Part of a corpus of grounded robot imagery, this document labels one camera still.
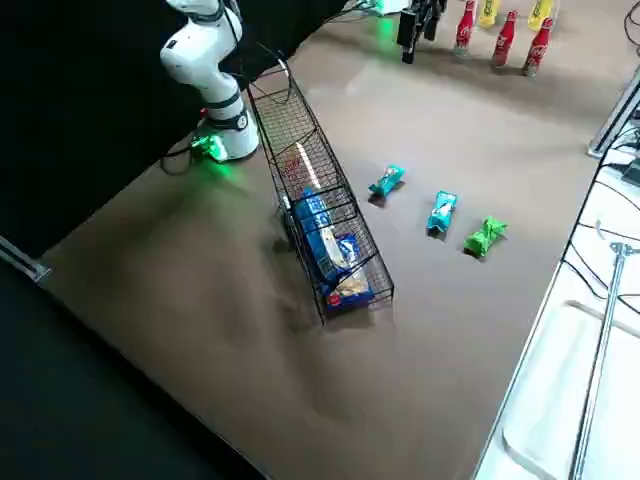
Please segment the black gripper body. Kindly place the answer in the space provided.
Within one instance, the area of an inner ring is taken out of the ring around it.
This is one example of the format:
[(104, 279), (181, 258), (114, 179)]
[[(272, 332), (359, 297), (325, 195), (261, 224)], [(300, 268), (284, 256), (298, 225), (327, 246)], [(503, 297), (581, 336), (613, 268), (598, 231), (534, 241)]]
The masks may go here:
[(446, 0), (417, 0), (416, 15), (418, 20), (439, 20), (446, 11)]

